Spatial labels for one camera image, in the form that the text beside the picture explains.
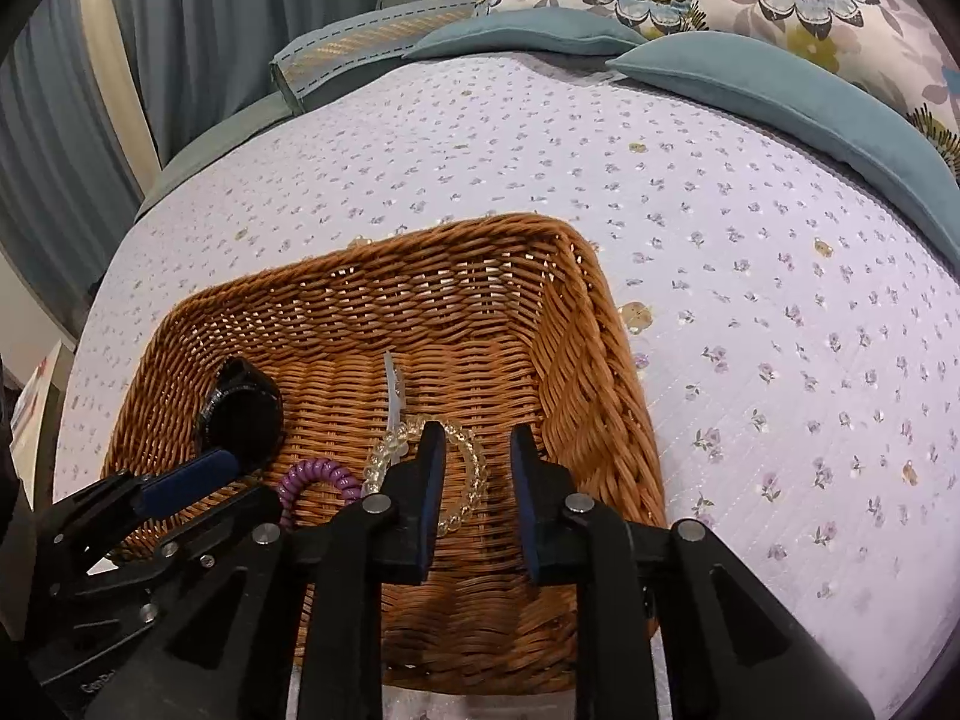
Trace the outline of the floral pillow large flowers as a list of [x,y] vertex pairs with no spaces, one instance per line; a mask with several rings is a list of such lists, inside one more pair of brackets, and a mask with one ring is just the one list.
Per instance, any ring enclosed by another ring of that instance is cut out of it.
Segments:
[[704,24],[781,47],[861,88],[958,169],[958,65],[903,0],[698,0]]

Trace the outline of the lavender floral quilt bedspread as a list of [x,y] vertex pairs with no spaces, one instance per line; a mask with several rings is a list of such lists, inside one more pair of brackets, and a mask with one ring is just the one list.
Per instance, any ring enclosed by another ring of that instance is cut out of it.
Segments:
[[416,62],[176,188],[93,302],[55,494],[98,476],[143,348],[189,294],[510,211],[597,250],[669,517],[713,528],[893,715],[958,619],[957,283],[832,166],[608,71]]

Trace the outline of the brown wicker basket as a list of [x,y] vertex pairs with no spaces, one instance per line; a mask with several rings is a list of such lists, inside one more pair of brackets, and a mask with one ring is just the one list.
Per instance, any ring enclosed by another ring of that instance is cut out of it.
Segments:
[[387,431],[386,372],[407,413],[464,427],[485,460],[477,509],[441,536],[425,583],[382,594],[387,683],[446,694],[573,688],[576,605],[521,559],[509,434],[524,424],[581,491],[664,522],[661,461],[596,252],[573,226],[498,215],[261,271],[164,317],[125,395],[106,473],[159,475],[197,447],[229,358],[278,385],[283,444],[265,483],[330,458],[363,472]]

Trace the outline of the teal pillow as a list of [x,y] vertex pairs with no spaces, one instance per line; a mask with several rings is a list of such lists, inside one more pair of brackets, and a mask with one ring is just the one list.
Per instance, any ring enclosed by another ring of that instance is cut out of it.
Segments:
[[654,39],[608,60],[635,82],[698,99],[782,132],[807,125],[809,145],[835,142],[844,151],[907,182],[928,176],[955,192],[944,158],[903,115],[809,60],[752,37],[682,32]]
[[405,59],[427,60],[482,52],[548,52],[576,57],[617,57],[644,43],[620,21],[571,8],[495,11],[435,29]]

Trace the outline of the teal pillow near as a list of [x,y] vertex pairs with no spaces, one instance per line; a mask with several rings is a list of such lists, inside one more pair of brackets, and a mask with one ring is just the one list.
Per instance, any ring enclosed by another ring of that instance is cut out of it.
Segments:
[[682,32],[654,39],[608,60],[635,82],[698,99],[782,132],[807,125],[809,145],[835,142],[844,151],[907,182],[928,176],[955,192],[944,158],[903,115],[809,60],[752,37]]

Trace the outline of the folded grey green blanket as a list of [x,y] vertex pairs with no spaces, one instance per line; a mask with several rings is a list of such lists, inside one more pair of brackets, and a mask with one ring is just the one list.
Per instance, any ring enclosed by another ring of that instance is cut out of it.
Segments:
[[374,10],[301,34],[270,60],[270,91],[210,127],[161,169],[137,215],[259,133],[342,98],[404,63],[421,37],[472,15],[475,0],[377,0]]

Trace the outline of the teal pillow far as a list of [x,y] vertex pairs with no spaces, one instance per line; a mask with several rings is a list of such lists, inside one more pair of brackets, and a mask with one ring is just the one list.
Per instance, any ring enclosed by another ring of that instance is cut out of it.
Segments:
[[548,52],[576,57],[617,57],[644,43],[620,21],[571,8],[495,11],[435,29],[405,59],[427,60],[482,52]]

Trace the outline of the blue grey curtain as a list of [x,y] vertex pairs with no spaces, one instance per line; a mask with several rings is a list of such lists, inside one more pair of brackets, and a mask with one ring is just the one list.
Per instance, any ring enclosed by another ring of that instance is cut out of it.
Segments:
[[2,59],[2,250],[79,337],[161,171],[272,89],[293,37],[377,0],[41,0]]

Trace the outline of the silver blue hair clip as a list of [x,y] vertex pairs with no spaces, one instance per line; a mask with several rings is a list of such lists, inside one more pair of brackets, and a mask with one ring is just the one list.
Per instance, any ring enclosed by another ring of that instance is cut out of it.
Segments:
[[404,422],[405,380],[391,351],[384,353],[384,372],[387,387],[387,431],[397,434]]

